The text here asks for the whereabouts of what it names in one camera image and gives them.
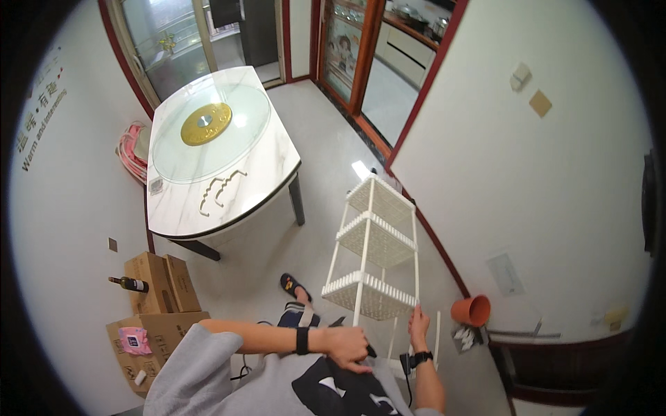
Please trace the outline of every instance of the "pot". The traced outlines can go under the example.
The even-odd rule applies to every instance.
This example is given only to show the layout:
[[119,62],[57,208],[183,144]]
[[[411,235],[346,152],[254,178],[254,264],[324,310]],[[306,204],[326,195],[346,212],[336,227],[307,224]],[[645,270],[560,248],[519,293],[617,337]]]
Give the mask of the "pot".
[[403,19],[418,19],[420,17],[418,10],[408,4],[394,6],[393,13]]
[[446,20],[443,17],[438,17],[435,20],[435,23],[432,25],[432,35],[434,37],[439,38],[442,40],[442,37],[444,36],[444,32],[446,31],[446,28],[449,26],[449,21]]
[[425,20],[423,17],[412,17],[411,19],[407,20],[407,26],[411,27],[415,31],[419,33],[423,33],[426,30],[426,27],[428,27],[428,21]]

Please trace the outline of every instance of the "hand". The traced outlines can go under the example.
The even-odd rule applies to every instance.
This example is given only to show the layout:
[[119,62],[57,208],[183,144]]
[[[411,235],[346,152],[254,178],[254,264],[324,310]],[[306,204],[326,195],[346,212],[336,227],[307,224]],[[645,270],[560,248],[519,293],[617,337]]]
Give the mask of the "hand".
[[428,346],[426,345],[428,325],[430,325],[430,317],[423,313],[420,304],[416,305],[410,317],[410,322],[407,325],[407,332],[410,333],[410,342],[415,353],[428,350]]
[[368,340],[361,327],[334,327],[310,330],[310,351],[328,355],[338,367],[354,373],[371,373],[372,368],[358,364],[368,356]]

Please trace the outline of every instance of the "wine bottle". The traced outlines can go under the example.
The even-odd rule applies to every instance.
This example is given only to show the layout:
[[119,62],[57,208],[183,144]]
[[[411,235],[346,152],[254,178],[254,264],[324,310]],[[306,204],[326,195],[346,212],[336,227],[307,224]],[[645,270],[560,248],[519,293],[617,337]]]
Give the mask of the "wine bottle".
[[144,282],[143,280],[137,280],[123,276],[120,279],[109,278],[109,281],[118,283],[123,289],[132,290],[134,292],[148,292],[148,283]]

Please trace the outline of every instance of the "black graphic print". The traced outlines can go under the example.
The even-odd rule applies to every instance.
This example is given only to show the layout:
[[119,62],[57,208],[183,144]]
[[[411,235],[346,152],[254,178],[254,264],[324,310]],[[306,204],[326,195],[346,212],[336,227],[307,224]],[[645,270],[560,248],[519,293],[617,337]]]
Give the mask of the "black graphic print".
[[329,358],[318,359],[292,388],[317,416],[400,415],[372,374],[340,369]]

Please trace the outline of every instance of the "gray shirt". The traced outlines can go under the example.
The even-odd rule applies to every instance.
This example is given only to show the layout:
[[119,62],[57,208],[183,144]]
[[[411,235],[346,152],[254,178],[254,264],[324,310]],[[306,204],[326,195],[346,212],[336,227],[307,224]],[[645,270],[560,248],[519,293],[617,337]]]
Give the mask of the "gray shirt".
[[322,354],[272,353],[234,390],[230,357],[242,344],[236,333],[210,333],[194,324],[153,381],[143,414],[442,416],[433,409],[412,413],[388,362],[371,357],[364,365],[373,373],[356,375]]

